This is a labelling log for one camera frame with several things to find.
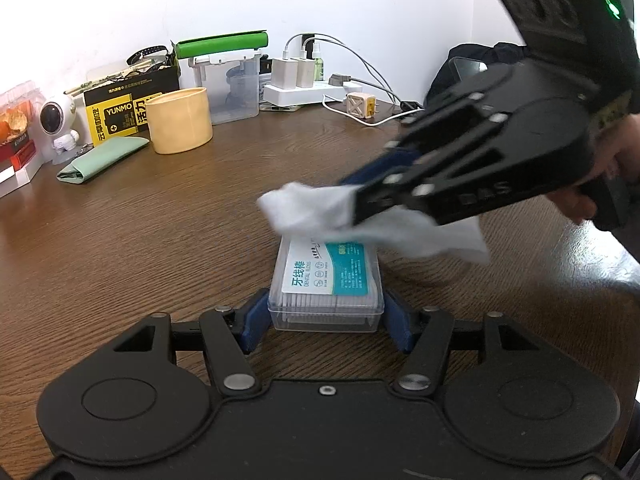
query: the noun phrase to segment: folded green cloth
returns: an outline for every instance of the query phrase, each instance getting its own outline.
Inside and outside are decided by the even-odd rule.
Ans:
[[[58,172],[60,182],[82,184],[111,164],[136,152],[148,144],[142,137],[111,137],[90,152],[79,156]]]

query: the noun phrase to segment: wooden table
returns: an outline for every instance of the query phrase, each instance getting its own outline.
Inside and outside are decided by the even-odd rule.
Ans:
[[[321,107],[263,112],[216,126],[214,140],[192,152],[145,148],[82,186],[44,167],[0,200],[0,464],[24,478],[50,458],[35,418],[40,392],[140,317],[196,319],[269,285],[278,237],[255,206],[261,193],[291,180],[333,183],[396,131]],[[504,311],[603,377],[622,404],[607,451],[615,456],[640,371],[638,264],[610,235],[570,226],[542,198],[481,222],[490,266],[382,254],[386,284],[459,318]],[[272,330],[250,361],[263,378],[390,379],[403,359],[382,332]],[[198,354],[178,363],[205,376]],[[460,352],[450,374],[471,365]]]

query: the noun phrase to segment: white cloth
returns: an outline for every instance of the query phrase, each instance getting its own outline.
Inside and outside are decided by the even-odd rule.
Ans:
[[[439,226],[419,211],[395,206],[353,226],[357,189],[358,186],[309,187],[292,182],[262,195],[258,206],[273,230],[285,236],[372,244],[408,258],[450,253],[473,263],[489,262],[478,218]]]

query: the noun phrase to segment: human hand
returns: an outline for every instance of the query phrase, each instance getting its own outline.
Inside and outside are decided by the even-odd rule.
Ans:
[[[547,195],[560,212],[576,225],[593,218],[598,212],[595,202],[580,192],[580,184],[601,174],[609,178],[621,175],[635,184],[640,180],[640,116],[627,116],[600,136],[595,150],[591,173],[574,186],[559,189]]]

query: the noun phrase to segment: plastic storage bin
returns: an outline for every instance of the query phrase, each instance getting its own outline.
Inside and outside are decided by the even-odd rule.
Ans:
[[[258,114],[259,50],[233,50],[191,57],[196,86],[207,89],[213,124]]]
[[[298,287],[300,292],[291,292]],[[357,294],[349,295],[350,290]],[[317,244],[300,238],[281,240],[269,294],[276,330],[375,332],[383,310],[378,257],[373,248],[352,243]]]

